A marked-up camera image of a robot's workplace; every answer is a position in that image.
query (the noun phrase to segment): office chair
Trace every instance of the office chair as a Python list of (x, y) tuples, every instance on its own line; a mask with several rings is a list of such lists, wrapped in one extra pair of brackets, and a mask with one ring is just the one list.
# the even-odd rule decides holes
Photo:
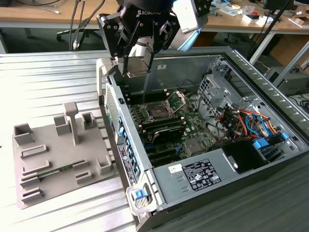
[[(82, 34), (82, 37), (81, 37), (81, 39), (80, 39), (80, 41), (79, 41), (78, 49), (81, 48), (81, 46), (82, 46), (82, 44), (83, 44), (83, 42), (84, 42), (84, 39), (85, 39), (85, 38), (89, 38), (89, 35), (92, 35), (92, 36), (94, 36), (94, 37), (96, 37), (97, 39), (99, 39), (99, 40), (102, 41), (102, 37), (101, 37), (100, 35), (96, 34), (95, 31), (96, 31), (95, 29), (81, 29), (81, 30), (79, 30), (79, 32), (82, 32), (83, 34)], [(62, 41), (61, 36), (62, 36), (62, 35), (68, 35), (69, 33), (70, 33), (70, 30), (65, 30), (65, 31), (58, 32), (58, 33), (57, 33), (57, 37), (56, 37), (57, 41), (61, 42), (61, 41)]]

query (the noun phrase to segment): power supply label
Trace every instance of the power supply label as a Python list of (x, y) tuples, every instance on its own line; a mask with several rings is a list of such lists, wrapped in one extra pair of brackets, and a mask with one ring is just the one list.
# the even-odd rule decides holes
[(129, 179), (130, 184), (134, 185), (134, 184), (137, 183), (137, 180), (136, 180), (136, 177), (134, 175), (129, 156), (126, 153), (125, 146), (118, 145), (117, 147), (118, 147), (118, 151), (119, 151), (119, 154), (120, 154), (121, 161), (122, 161), (124, 168), (125, 168), (126, 176)]
[(199, 191), (221, 182), (209, 159), (183, 166), (183, 172), (194, 191)]

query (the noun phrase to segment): sticker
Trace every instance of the sticker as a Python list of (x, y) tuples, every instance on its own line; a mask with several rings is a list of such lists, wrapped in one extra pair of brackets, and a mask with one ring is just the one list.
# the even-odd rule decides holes
[(166, 64), (158, 65), (157, 69), (158, 69), (158, 70), (160, 70), (160, 69), (166, 69)]
[(173, 166), (169, 166), (169, 171), (170, 171), (170, 173), (180, 172), (180, 171), (182, 171), (182, 165), (179, 163), (179, 164), (176, 164), (176, 165), (173, 165)]
[(128, 159), (125, 146), (119, 145), (119, 146), (117, 146), (117, 148), (118, 148), (119, 155), (121, 157), (122, 163), (124, 165), (127, 178), (129, 179), (130, 184), (134, 185), (134, 184), (137, 183), (137, 179), (136, 179), (134, 172), (132, 170), (131, 161), (130, 161), (130, 159)]
[(221, 182), (220, 177), (210, 163), (209, 159), (204, 159), (183, 166), (183, 172), (194, 191), (199, 191), (207, 188), (208, 186)]

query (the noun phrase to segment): green circuit board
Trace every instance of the green circuit board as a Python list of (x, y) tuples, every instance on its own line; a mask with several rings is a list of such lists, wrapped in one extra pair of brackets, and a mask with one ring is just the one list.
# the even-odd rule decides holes
[[(168, 99), (168, 107), (166, 101), (129, 106), (137, 129), (140, 127), (141, 122), (147, 124), (154, 121), (164, 121), (167, 118), (184, 117), (184, 133), (177, 140), (153, 145), (147, 138), (142, 136), (142, 132), (140, 132), (140, 138), (150, 161), (154, 160), (154, 162), (157, 162), (164, 157), (166, 158), (168, 155), (171, 156), (171, 162), (186, 159), (209, 151), (211, 146), (216, 142), (216, 138), (206, 127), (198, 112), (196, 112), (192, 101), (184, 95), (183, 97), (186, 104), (179, 110), (177, 109), (183, 105), (183, 102), (176, 94)], [(177, 111), (171, 114), (169, 109)]]

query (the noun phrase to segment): ribbed metal table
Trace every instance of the ribbed metal table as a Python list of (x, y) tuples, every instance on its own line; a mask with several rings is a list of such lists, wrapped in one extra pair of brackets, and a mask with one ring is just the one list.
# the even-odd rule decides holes
[[(104, 122), (96, 94), (95, 62), (102, 51), (4, 55), (0, 58), (0, 231), (134, 232), (120, 177), (99, 182), (38, 205), (16, 206), (13, 125), (53, 123), (64, 102)], [(209, 204), (154, 231), (309, 231), (309, 156), (267, 180)]]
[(13, 125), (52, 124), (62, 103), (75, 101), (79, 115), (94, 114), (110, 146), (96, 94), (95, 64), (103, 56), (90, 51), (0, 58), (0, 231), (136, 231), (119, 174), (24, 210), (16, 206)]

